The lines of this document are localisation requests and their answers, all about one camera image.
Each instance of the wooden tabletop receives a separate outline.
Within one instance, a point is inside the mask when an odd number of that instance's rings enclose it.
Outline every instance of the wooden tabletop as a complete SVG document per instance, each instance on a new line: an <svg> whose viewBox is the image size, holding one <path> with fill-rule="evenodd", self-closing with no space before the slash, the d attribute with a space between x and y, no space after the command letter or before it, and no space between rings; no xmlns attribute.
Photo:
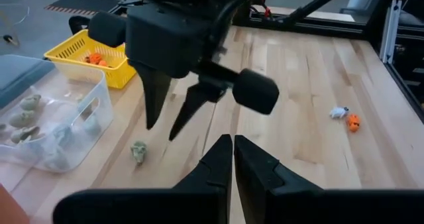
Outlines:
<svg viewBox="0 0 424 224"><path fill-rule="evenodd" d="M271 115L237 105L228 92L205 104L173 142L168 135L195 75L173 81L154 128L146 130L143 88L133 78L111 90L114 119L75 170L0 169L0 181L30 215L49 223L64 196L86 188L172 187L225 133L240 134L322 188L423 188L424 126L364 41L232 27L221 63L273 78L280 97ZM347 106L362 118L357 133L330 110ZM142 166L130 146L142 140ZM244 223L233 181L231 223Z"/></svg>

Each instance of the orange figurine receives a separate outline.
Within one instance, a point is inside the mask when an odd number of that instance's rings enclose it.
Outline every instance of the orange figurine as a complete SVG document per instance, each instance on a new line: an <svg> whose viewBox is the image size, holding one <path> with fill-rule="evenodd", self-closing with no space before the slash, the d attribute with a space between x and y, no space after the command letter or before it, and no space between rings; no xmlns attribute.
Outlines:
<svg viewBox="0 0 424 224"><path fill-rule="evenodd" d="M90 54L88 57L91 64L98 64L101 61L101 55L97 52Z"/></svg>
<svg viewBox="0 0 424 224"><path fill-rule="evenodd" d="M107 62L102 60L99 62L99 66L107 66Z"/></svg>
<svg viewBox="0 0 424 224"><path fill-rule="evenodd" d="M360 117L355 114L351 114L347 117L347 127L351 132L357 132L360 126Z"/></svg>

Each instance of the yellow plastic basket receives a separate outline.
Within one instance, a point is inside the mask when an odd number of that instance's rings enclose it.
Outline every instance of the yellow plastic basket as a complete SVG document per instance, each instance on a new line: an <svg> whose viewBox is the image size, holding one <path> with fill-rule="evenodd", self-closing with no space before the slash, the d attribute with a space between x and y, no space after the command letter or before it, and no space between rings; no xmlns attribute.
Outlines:
<svg viewBox="0 0 424 224"><path fill-rule="evenodd" d="M102 59L106 61L108 67L85 62L85 57L94 52L98 52L102 55ZM101 69L105 72L107 85L118 89L123 88L136 73L135 69L128 65L127 57L125 56L124 44L117 48L108 47L89 38L87 29L79 31L63 43L46 52L44 56L52 62L68 63ZM89 74L79 74L76 69L67 69L67 66L57 66L57 68L65 76L71 79L87 79L89 76Z"/></svg>

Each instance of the white toy figure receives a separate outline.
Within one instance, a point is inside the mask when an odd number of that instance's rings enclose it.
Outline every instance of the white toy figure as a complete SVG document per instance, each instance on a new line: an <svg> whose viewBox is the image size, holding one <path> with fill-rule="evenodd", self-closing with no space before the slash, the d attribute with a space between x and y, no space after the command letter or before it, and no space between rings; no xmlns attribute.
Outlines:
<svg viewBox="0 0 424 224"><path fill-rule="evenodd" d="M347 116L348 113L349 113L348 107L334 107L330 112L330 116L333 119L336 119L336 118L340 119Z"/></svg>

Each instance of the clear plastic bin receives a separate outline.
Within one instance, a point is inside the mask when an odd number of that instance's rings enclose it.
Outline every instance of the clear plastic bin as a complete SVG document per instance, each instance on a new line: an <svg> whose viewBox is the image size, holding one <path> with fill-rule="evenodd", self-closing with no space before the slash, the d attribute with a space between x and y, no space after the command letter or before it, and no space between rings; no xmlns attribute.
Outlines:
<svg viewBox="0 0 424 224"><path fill-rule="evenodd" d="M58 69L63 66L86 76L71 80ZM0 129L0 165L11 162L51 172L77 167L113 118L104 73L15 55L0 56L0 70L0 125L6 125ZM23 123L39 132L16 144L11 138L20 128L10 125L11 117L28 114L21 101L33 95L41 95L40 103Z"/></svg>

